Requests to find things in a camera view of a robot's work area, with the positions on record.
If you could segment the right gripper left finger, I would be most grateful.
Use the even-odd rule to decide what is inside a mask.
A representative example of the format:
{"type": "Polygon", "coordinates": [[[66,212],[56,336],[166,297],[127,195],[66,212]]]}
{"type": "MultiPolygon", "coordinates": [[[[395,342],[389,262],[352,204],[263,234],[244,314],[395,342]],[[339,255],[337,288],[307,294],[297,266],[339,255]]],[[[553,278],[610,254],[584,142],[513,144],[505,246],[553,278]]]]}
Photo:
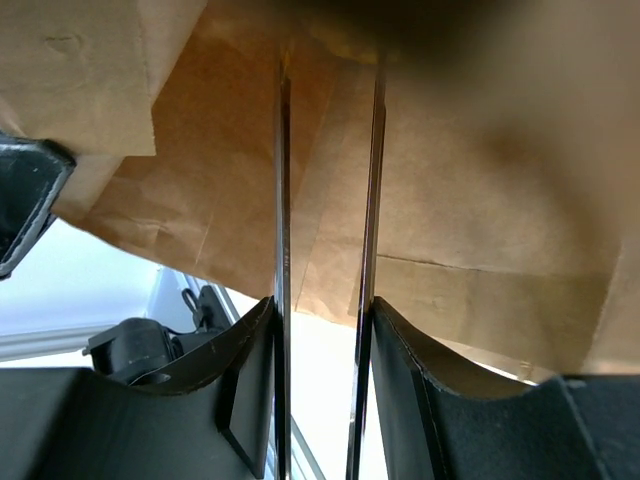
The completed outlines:
{"type": "Polygon", "coordinates": [[[5,479],[260,479],[274,303],[127,386],[86,368],[1,373],[5,479]]]}

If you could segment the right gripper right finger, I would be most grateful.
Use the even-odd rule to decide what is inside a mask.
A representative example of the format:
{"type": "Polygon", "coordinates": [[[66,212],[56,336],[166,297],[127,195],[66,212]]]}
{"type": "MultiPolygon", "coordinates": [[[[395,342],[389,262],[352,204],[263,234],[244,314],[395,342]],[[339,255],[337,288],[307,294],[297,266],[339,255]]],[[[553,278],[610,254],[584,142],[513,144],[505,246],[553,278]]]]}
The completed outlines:
{"type": "Polygon", "coordinates": [[[373,303],[372,367],[392,479],[635,479],[639,379],[561,375],[530,386],[373,303]]]}

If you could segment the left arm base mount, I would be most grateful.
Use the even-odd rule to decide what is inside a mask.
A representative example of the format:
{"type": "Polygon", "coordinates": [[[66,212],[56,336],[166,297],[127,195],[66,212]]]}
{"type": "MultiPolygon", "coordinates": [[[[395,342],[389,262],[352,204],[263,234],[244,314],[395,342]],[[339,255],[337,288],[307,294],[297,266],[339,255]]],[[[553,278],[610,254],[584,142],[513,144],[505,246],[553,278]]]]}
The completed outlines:
{"type": "Polygon", "coordinates": [[[148,318],[129,318],[89,338],[82,350],[98,373],[125,385],[162,383],[169,379],[159,369],[214,339],[232,325],[223,303],[211,286],[190,288],[181,297],[191,313],[194,329],[178,332],[148,318]]]}

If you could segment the metal tongs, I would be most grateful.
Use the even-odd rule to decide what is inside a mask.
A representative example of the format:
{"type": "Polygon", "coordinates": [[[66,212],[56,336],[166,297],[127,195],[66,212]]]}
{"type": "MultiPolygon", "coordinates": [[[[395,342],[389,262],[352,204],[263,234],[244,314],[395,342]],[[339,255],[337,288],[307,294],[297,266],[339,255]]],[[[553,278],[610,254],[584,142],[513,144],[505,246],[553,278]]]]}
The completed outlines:
{"type": "Polygon", "coordinates": [[[348,479],[361,474],[373,332],[379,212],[386,127],[388,55],[338,75],[301,194],[291,200],[288,155],[277,140],[277,242],[274,291],[283,327],[291,310],[344,320],[358,295],[349,436],[348,479]]]}

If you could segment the aluminium frame rail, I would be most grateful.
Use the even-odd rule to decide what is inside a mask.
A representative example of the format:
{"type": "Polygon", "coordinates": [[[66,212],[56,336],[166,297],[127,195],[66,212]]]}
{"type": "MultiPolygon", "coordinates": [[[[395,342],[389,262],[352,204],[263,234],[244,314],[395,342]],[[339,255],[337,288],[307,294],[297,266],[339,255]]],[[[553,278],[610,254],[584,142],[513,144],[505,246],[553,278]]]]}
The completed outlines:
{"type": "Polygon", "coordinates": [[[1,361],[55,355],[83,349],[88,340],[112,325],[69,327],[1,336],[1,361]]]}

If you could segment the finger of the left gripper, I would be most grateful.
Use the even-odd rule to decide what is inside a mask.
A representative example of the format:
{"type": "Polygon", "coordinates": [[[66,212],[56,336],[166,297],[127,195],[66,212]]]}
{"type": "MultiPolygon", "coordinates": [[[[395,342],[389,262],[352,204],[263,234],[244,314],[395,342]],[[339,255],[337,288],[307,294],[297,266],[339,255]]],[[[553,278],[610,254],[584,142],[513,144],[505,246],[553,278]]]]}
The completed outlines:
{"type": "Polygon", "coordinates": [[[1,134],[1,278],[9,278],[51,226],[52,206],[76,167],[51,140],[1,134]]]}

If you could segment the brown paper bag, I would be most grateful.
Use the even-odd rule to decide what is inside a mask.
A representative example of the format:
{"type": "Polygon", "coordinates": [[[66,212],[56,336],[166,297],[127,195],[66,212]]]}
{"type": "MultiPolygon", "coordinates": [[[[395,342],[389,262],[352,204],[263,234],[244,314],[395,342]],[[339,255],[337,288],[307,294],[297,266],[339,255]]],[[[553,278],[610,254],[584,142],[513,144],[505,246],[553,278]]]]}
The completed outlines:
{"type": "Polygon", "coordinates": [[[377,294],[523,377],[637,373],[635,1],[5,1],[1,127],[77,156],[67,222],[258,298],[276,56],[295,200],[339,73],[378,48],[377,294]]]}

